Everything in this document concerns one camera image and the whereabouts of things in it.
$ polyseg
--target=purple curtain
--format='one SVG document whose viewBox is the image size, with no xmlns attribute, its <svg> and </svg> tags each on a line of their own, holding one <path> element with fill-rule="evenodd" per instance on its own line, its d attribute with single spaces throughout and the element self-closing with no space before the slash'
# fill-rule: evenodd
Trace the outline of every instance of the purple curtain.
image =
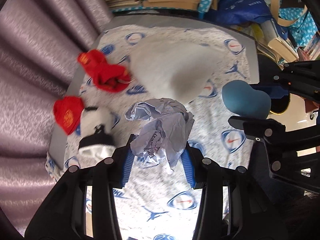
<svg viewBox="0 0 320 240">
<path fill-rule="evenodd" d="M 54 185 L 53 103 L 111 18 L 102 0 L 7 0 L 0 11 L 0 207 L 22 235 Z"/>
</svg>

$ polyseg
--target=crumpled paper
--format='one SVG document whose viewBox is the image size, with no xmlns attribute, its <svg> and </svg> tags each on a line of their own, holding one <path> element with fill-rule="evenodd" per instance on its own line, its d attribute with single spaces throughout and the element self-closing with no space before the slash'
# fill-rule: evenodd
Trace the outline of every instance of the crumpled paper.
<svg viewBox="0 0 320 240">
<path fill-rule="evenodd" d="M 152 120 L 140 131 L 131 143 L 135 156 L 144 157 L 147 162 L 159 164 L 166 160 L 169 174 L 186 147 L 194 115 L 173 99 L 150 99 L 135 103 L 125 113 L 127 120 Z"/>
</svg>

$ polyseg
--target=patterned tablecloth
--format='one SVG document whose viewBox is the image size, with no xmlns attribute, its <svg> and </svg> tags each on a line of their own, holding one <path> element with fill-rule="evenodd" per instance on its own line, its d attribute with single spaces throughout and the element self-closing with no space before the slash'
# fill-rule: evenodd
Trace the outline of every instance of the patterned tablecloth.
<svg viewBox="0 0 320 240">
<path fill-rule="evenodd" d="M 232 115 L 223 104 L 221 89 L 231 80 L 250 81 L 245 47 L 229 34 L 215 29 L 182 29 L 176 27 L 145 28 L 137 25 L 121 26 L 106 31 L 97 47 L 108 62 L 122 64 L 130 69 L 130 53 L 141 39 L 161 34 L 170 40 L 180 40 L 209 46 L 224 55 L 220 62 L 212 63 L 212 75 L 203 92 L 185 105 L 194 114 L 195 123 L 189 144 L 199 148 L 205 157 L 220 166 L 236 168 L 249 163 L 252 141 L 246 140 L 242 131 L 228 124 Z M 138 134 L 147 121 L 128 121 L 124 113 L 138 101 L 151 99 L 152 95 L 133 81 L 121 93 L 110 94 L 98 90 L 85 76 L 79 91 L 85 106 L 106 106 L 114 114 L 112 135 L 116 146 L 126 144 L 131 133 Z M 93 166 L 96 160 L 78 155 L 81 139 L 80 127 L 68 136 L 64 171 L 71 165 L 81 168 Z M 59 179 L 63 172 L 48 156 L 46 168 Z M 224 189 L 224 214 L 228 212 L 228 194 Z M 123 239 L 186 240 L 191 239 L 196 224 L 201 191 L 193 190 L 186 182 L 181 162 L 173 175 L 165 172 L 163 164 L 146 163 L 135 158 L 129 182 L 123 189 L 114 189 L 117 216 Z M 91 189 L 88 188 L 86 211 L 91 212 Z"/>
</svg>

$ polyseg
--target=red swoosh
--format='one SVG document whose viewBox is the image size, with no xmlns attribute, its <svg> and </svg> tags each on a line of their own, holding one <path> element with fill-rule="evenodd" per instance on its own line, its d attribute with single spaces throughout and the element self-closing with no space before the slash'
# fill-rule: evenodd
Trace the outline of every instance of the red swoosh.
<svg viewBox="0 0 320 240">
<path fill-rule="evenodd" d="M 238 139 L 234 139 L 234 140 L 228 139 L 227 143 L 233 143 L 234 141 L 237 141 L 237 140 L 239 140 L 239 138 Z"/>
<path fill-rule="evenodd" d="M 183 202 L 188 202 L 190 204 L 190 203 L 192 203 L 192 200 L 179 201 L 178 203 L 183 203 Z"/>
</svg>

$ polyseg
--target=bag strap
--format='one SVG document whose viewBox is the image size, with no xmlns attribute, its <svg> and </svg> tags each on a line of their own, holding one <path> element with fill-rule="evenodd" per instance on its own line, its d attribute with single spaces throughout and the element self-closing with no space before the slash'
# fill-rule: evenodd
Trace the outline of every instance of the bag strap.
<svg viewBox="0 0 320 240">
<path fill-rule="evenodd" d="M 307 12 L 307 7 L 304 6 L 304 9 L 303 9 L 301 15 L 299 15 L 299 17 L 297 19 L 285 20 L 285 19 L 279 18 L 279 9 L 280 9 L 280 0 L 271 0 L 271 4 L 270 4 L 271 14 L 277 20 L 279 25 L 284 26 L 284 27 L 288 27 L 288 26 L 294 24 L 302 15 L 304 15 Z"/>
</svg>

